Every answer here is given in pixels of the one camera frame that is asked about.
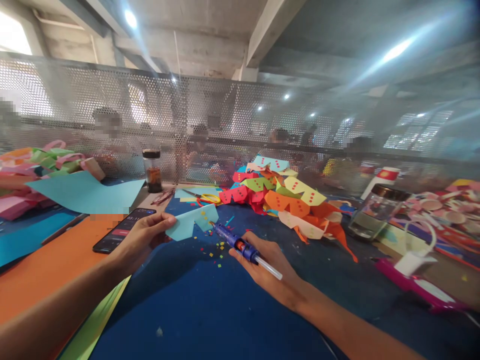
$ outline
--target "pile of paper cutouts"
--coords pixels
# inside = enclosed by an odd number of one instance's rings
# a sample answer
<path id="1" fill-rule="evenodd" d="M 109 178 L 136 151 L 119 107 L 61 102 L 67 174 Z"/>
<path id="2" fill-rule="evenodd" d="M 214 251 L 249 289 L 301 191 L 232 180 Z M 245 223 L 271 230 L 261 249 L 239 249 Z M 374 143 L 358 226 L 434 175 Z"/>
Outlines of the pile of paper cutouts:
<path id="1" fill-rule="evenodd" d="M 224 204 L 249 204 L 257 214 L 278 217 L 306 244 L 308 239 L 336 239 L 357 263 L 340 225 L 341 210 L 297 175 L 288 161 L 257 156 L 233 174 L 235 183 L 219 197 Z"/>

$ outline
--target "phone screen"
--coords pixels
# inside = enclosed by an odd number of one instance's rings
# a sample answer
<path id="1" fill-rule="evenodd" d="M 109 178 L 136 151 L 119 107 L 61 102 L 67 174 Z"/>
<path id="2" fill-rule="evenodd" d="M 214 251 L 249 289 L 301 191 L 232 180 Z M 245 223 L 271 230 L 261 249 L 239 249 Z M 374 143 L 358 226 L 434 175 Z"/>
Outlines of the phone screen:
<path id="1" fill-rule="evenodd" d="M 115 228 L 93 246 L 96 253 L 111 253 L 129 234 L 135 223 L 141 218 L 155 214 L 156 210 L 136 208 L 124 218 Z"/>

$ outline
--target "yellow scissors handle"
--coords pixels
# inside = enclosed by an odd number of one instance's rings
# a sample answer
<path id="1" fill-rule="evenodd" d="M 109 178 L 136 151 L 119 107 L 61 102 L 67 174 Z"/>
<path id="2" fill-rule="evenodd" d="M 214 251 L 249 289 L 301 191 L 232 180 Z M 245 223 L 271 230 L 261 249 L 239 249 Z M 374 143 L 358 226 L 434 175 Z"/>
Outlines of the yellow scissors handle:
<path id="1" fill-rule="evenodd" d="M 222 203 L 222 200 L 220 200 L 218 196 L 213 194 L 202 194 L 200 199 L 206 200 L 216 205 L 220 205 Z"/>

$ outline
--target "jar lid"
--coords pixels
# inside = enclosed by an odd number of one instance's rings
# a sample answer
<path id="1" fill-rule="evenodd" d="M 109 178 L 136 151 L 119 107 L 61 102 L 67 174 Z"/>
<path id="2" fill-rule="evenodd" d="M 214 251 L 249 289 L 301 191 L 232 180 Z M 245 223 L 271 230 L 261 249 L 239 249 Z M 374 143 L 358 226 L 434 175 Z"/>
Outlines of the jar lid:
<path id="1" fill-rule="evenodd" d="M 141 152 L 145 159 L 159 159 L 160 150 L 145 149 Z"/>
<path id="2" fill-rule="evenodd" d="M 400 202 L 407 200 L 412 195 L 411 193 L 400 190 L 399 188 L 384 184 L 375 184 L 371 189 L 371 192 L 382 198 Z"/>

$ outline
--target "teal paper sheet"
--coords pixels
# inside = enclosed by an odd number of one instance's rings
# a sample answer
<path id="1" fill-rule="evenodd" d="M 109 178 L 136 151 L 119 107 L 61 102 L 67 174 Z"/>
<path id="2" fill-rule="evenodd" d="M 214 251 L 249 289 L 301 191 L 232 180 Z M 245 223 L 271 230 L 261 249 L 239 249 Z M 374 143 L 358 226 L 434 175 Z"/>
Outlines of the teal paper sheet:
<path id="1" fill-rule="evenodd" d="M 270 164 L 270 170 L 275 172 L 283 171 L 290 167 L 290 163 L 286 160 L 278 160 L 260 155 L 257 155 L 253 163 L 261 168 L 264 168 Z"/>
<path id="2" fill-rule="evenodd" d="M 191 238 L 194 232 L 194 223 L 196 223 L 203 232 L 206 232 L 213 229 L 209 221 L 216 223 L 219 220 L 219 214 L 215 204 L 199 207 L 175 217 L 175 225 L 165 231 L 165 234 L 175 241 Z"/>
<path id="3" fill-rule="evenodd" d="M 0 266 L 40 249 L 43 240 L 73 218 L 73 215 L 59 213 L 21 230 L 0 236 Z"/>
<path id="4" fill-rule="evenodd" d="M 144 180 L 102 185 L 88 171 L 27 182 L 63 207 L 83 214 L 128 214 Z"/>
<path id="5" fill-rule="evenodd" d="M 212 187 L 183 187 L 183 188 L 178 188 L 178 189 L 175 190 L 175 198 L 179 199 L 179 198 L 191 198 L 192 197 L 192 195 L 190 195 L 189 193 L 186 193 L 184 190 L 188 190 L 189 192 L 192 192 L 192 193 L 197 194 L 197 195 L 212 194 L 212 195 L 218 196 L 222 190 L 220 189 L 220 191 L 218 191 L 217 189 L 218 189 L 217 187 L 213 187 L 213 186 Z"/>

